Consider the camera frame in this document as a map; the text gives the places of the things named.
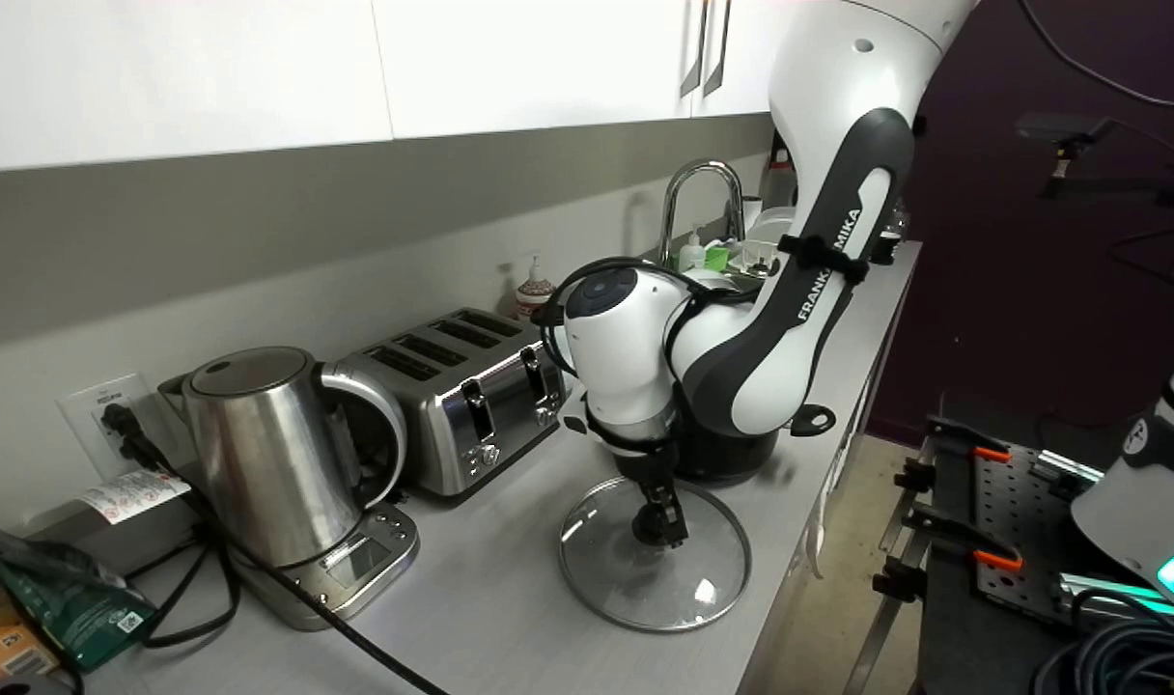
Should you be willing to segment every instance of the kettle base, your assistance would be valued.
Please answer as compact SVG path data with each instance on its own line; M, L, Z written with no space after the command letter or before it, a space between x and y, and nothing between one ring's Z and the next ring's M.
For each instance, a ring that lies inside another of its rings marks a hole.
M395 507L374 507L335 548L305 563L291 563L281 567L281 574L305 585L335 619L354 619L418 561L418 548L422 548L418 526ZM319 612L297 601L272 574L256 570L243 557L237 567L277 620L305 633L328 630Z

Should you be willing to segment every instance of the faucet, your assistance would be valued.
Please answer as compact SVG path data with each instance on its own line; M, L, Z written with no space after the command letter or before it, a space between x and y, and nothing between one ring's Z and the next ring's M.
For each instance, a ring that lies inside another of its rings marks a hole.
M680 185L691 182L700 171L713 171L713 173L728 185L727 239L740 244L744 218L740 218L740 177L736 177L736 171L735 171L728 163L722 163L722 157L694 157L694 163L680 167L680 171L669 177L669 188L663 188L660 263L669 263L669 256L672 256L672 217L677 217Z

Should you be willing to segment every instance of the wall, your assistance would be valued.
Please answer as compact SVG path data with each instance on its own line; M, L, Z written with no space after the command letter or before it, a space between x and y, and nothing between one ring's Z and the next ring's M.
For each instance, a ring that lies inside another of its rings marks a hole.
M1091 65L1174 97L1174 2L1034 0ZM1152 404L1174 369L1174 290L1107 257L1131 231L1174 225L1146 197L1040 200L1050 146L1017 137L1022 110L1084 110L1174 137L1174 110L1140 109L1061 70L1017 0L985 0L928 99L906 191L928 239L877 427L916 441L942 399L996 401L1050 427L1107 427ZM1167 173L1170 153L1116 132L1075 173ZM1142 249L1174 257L1174 239Z
M95 484L58 399L250 345L342 355L507 280L644 249L663 182L767 118L700 118L0 173L0 526ZM680 225L722 197L691 182Z

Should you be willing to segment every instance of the kettle handle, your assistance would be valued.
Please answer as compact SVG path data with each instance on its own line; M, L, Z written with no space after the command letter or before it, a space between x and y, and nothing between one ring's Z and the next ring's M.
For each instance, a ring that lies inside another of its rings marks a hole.
M386 486L374 496L364 503L364 511L369 511L369 507L378 507L396 486L402 466L407 466L407 417L402 417L402 404L378 381L378 374L369 369L369 361L364 355L350 355L350 360L319 366L319 387L350 393L350 399L374 404L389 422L389 427L395 427L395 471L389 471Z

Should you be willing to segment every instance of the stainless steel kettle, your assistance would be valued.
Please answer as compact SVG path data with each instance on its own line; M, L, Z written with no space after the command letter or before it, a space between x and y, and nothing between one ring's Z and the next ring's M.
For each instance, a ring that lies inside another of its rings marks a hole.
M374 464L386 471L368 496L349 486L354 455L328 422L324 388L360 399L389 427L389 464ZM342 545L407 464L402 404L350 360L319 366L300 347L237 352L183 378L183 409L221 522L274 567Z

